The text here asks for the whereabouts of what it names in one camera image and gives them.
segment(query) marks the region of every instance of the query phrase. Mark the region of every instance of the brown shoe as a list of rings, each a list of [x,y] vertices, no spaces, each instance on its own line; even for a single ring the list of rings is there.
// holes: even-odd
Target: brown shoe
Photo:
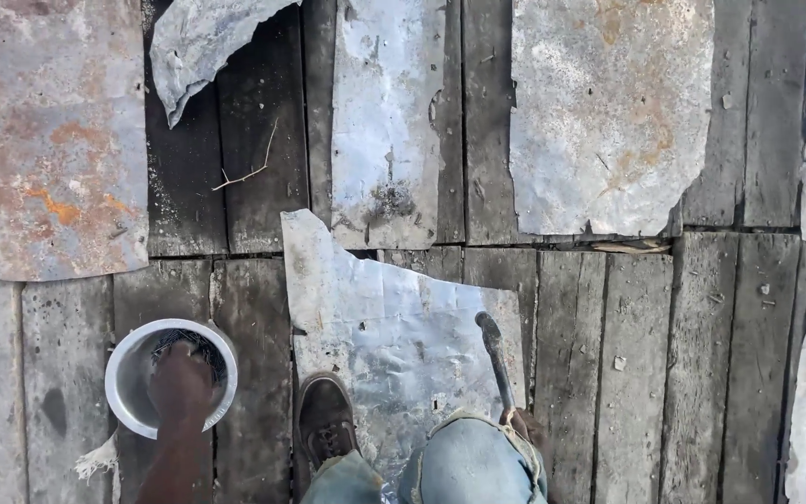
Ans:
[[[297,432],[306,457],[318,471],[333,456],[359,451],[353,406],[334,373],[316,373],[300,388]]]

